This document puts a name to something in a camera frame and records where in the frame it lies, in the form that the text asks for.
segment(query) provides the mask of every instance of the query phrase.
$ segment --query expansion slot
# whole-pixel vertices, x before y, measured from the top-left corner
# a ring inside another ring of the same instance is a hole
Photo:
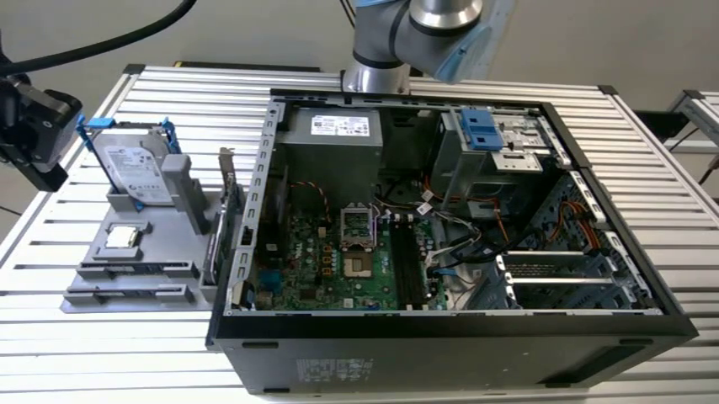
[[[421,310],[425,304],[425,285],[422,269],[419,268],[419,247],[411,222],[391,223],[390,240],[398,308],[406,309],[411,306],[413,309]]]

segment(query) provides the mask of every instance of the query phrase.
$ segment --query orange wire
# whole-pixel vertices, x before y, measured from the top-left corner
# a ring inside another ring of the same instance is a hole
[[[439,200],[446,200],[442,196],[438,195],[438,193],[433,190],[430,187],[430,176],[425,176],[425,189],[429,190],[433,193],[433,196],[438,198]],[[450,200],[461,200],[462,197],[453,196]],[[510,241],[510,236],[507,235],[507,230],[505,229],[505,223],[502,222],[502,216],[499,211],[499,198],[467,198],[467,200],[473,200],[475,202],[495,202],[495,216],[497,216],[497,224],[499,225],[499,228],[502,230],[502,235],[505,236],[505,241]]]
[[[571,202],[571,204],[574,204],[582,212],[587,212],[587,208],[583,204],[581,204],[579,202]],[[597,236],[595,229],[591,227],[587,221],[581,221],[581,225],[585,228],[585,235],[590,239],[593,247],[599,248],[602,244],[599,242],[599,237]]]
[[[563,218],[565,218],[565,215],[562,213],[566,206],[570,207],[574,214],[578,214],[581,211],[585,211],[585,212],[587,211],[587,209],[585,208],[585,206],[582,206],[579,202],[574,202],[574,201],[562,202],[562,204],[559,205],[558,226],[555,227],[554,232],[550,235],[551,242],[559,235],[559,230],[562,229],[562,223],[563,223]],[[579,220],[578,222],[579,222],[579,226],[581,226],[582,232],[585,233],[585,237],[587,238],[590,246],[593,248],[599,248],[601,243],[599,243],[599,238],[597,237],[597,234],[595,234],[595,230],[591,228],[589,223],[586,223],[586,221]]]

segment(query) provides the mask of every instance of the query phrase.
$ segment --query hard drive label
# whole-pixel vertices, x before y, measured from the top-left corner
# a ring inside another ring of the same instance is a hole
[[[107,146],[104,153],[128,195],[150,205],[172,202],[155,156],[147,149]]]

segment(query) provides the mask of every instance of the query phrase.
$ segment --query motherboard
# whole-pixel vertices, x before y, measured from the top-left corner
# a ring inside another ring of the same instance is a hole
[[[425,273],[425,257],[435,248],[431,223],[401,225],[394,216],[379,217],[370,209],[363,217],[362,209],[348,207],[331,222],[303,212],[290,216],[284,266],[260,270],[260,310],[407,310],[409,284],[423,298],[417,309],[446,308],[442,284],[431,290]],[[406,253],[393,245],[397,229],[413,234],[413,243],[402,246]],[[415,260],[410,265],[407,256]],[[413,273],[398,277],[398,267]]]

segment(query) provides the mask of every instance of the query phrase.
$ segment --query green circuit board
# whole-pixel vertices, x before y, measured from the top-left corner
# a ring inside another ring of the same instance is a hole
[[[339,226],[336,221],[334,223],[335,226],[326,227],[324,237],[320,237],[322,217],[299,214],[290,218],[288,258],[282,270],[282,292],[272,299],[274,310],[397,310],[390,224],[379,221],[372,252],[343,252]],[[418,241],[427,245],[431,240],[430,222],[418,221],[415,232]],[[347,263],[346,259],[358,256],[371,260],[371,274],[363,272],[363,276],[347,277],[346,273],[351,274],[352,270],[346,265],[351,265],[352,260]],[[427,302],[427,308],[437,310],[442,307],[446,307],[446,295],[441,283],[438,296]]]

